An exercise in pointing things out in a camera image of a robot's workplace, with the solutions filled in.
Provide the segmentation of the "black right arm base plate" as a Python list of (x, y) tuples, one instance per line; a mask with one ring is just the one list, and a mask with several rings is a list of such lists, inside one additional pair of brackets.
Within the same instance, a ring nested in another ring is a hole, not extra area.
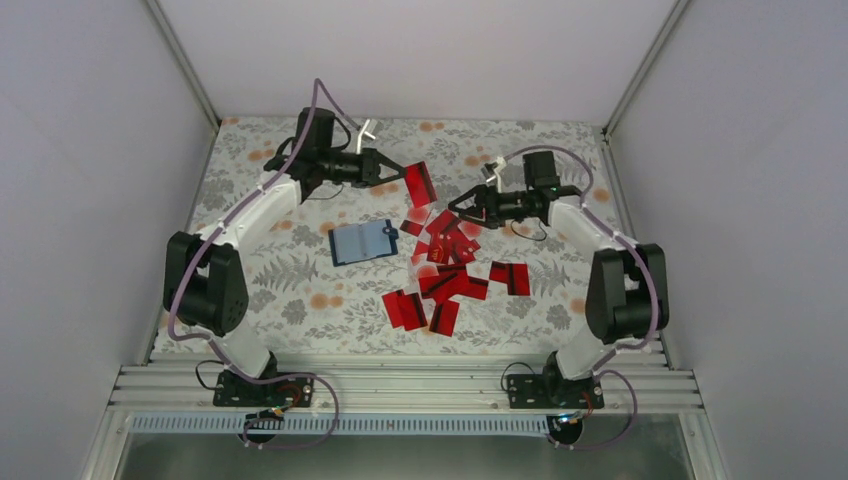
[(511, 409), (586, 410), (605, 406), (600, 383), (592, 378), (549, 380), (541, 374), (510, 374), (502, 387)]

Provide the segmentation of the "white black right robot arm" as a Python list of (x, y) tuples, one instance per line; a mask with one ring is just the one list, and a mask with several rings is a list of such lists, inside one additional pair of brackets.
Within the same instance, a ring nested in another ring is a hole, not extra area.
[(591, 264), (585, 296), (585, 324), (565, 346), (551, 353), (541, 373), (544, 399), (555, 407), (591, 393), (601, 369), (616, 355), (643, 350), (669, 321), (665, 254), (639, 243), (596, 216), (588, 188), (566, 185), (558, 174), (553, 145), (517, 151), (525, 187), (506, 192), (501, 172), (510, 155), (483, 168), (485, 180), (448, 204), (460, 219), (495, 229), (536, 218), (567, 237)]

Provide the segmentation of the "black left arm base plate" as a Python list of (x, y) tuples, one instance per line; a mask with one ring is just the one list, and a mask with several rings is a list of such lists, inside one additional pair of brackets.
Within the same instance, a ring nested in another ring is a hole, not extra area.
[(306, 377), (258, 385), (224, 371), (218, 375), (212, 404), (216, 407), (309, 407), (313, 390), (314, 380)]

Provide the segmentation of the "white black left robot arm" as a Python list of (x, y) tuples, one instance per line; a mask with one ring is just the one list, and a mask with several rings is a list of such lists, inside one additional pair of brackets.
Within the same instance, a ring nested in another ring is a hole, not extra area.
[(208, 342), (252, 404), (270, 402), (279, 380), (271, 370), (274, 355), (244, 319), (249, 295), (242, 257), (279, 216), (326, 182), (365, 189), (405, 178), (403, 166), (363, 146), (370, 135), (367, 125), (342, 121), (331, 110), (304, 108), (294, 136), (279, 145), (244, 197), (215, 223), (178, 231), (167, 242), (162, 305), (169, 337)]

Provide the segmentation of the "navy blue card holder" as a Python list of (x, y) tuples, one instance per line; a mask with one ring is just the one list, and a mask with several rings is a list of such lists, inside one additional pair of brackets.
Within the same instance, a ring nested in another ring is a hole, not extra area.
[(399, 230), (388, 219), (338, 227), (328, 239), (334, 267), (398, 254)]

